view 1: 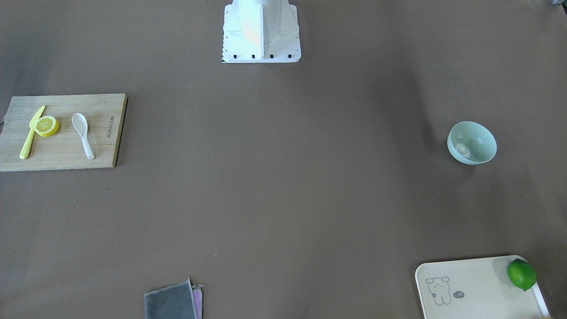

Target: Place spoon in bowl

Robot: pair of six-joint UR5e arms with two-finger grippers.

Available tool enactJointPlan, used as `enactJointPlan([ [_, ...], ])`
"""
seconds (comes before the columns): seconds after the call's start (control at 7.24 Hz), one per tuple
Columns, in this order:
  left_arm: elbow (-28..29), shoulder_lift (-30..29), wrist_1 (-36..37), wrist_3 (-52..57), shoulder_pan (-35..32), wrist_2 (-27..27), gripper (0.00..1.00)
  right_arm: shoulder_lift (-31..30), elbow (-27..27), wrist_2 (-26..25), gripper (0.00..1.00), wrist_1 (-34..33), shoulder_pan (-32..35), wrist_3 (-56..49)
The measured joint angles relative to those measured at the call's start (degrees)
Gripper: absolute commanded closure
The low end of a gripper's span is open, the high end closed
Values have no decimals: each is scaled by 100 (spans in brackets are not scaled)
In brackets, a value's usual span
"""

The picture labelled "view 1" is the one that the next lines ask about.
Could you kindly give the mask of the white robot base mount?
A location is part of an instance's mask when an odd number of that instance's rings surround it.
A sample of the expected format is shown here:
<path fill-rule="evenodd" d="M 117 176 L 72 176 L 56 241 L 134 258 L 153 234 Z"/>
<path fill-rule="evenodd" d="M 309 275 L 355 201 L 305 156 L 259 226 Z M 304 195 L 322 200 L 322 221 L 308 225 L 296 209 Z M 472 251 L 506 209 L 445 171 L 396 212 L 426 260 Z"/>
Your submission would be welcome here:
<path fill-rule="evenodd" d="M 234 0 L 224 8 L 223 63 L 301 59 L 298 10 L 287 0 Z"/>

